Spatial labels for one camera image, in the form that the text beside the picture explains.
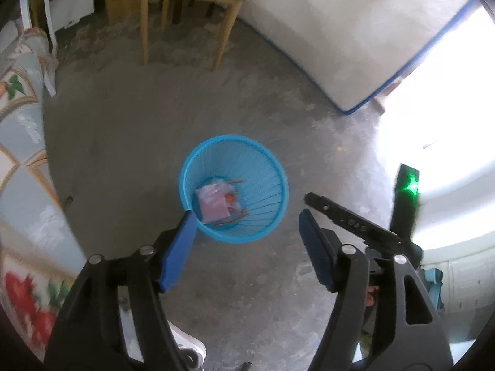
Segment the pink plastic wrapper trash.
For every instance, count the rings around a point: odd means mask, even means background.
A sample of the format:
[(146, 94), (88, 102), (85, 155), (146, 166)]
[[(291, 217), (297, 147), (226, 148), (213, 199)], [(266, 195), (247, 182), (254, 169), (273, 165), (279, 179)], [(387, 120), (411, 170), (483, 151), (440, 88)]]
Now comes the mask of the pink plastic wrapper trash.
[(237, 189), (241, 183), (241, 180), (214, 178), (195, 191), (203, 224), (219, 227), (234, 224), (248, 215)]

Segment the fruit-patterned grey tablecloth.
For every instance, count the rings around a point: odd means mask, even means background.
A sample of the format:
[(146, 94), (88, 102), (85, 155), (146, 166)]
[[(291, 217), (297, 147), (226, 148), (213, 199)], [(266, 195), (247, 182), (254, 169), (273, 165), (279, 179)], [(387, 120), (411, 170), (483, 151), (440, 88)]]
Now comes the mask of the fruit-patterned grey tablecloth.
[(40, 28), (24, 31), (1, 54), (1, 308), (38, 359), (86, 263), (62, 211), (45, 146), (50, 57)]

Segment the blue plastic waste basket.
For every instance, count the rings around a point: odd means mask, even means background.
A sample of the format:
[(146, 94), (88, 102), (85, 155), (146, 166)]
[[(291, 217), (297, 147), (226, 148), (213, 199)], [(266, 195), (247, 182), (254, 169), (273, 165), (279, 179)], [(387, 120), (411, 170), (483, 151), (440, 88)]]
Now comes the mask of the blue plastic waste basket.
[(245, 244), (269, 235), (289, 203), (287, 176), (275, 155), (253, 139), (212, 137), (186, 158), (179, 197), (214, 240)]

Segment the white mattress with blue trim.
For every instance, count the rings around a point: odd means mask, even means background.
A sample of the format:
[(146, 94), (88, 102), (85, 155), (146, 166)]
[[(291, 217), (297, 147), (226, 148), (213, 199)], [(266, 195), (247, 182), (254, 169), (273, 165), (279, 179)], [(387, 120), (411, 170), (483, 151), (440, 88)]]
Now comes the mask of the white mattress with blue trim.
[(247, 0), (244, 21), (352, 113), (429, 48), (473, 0)]

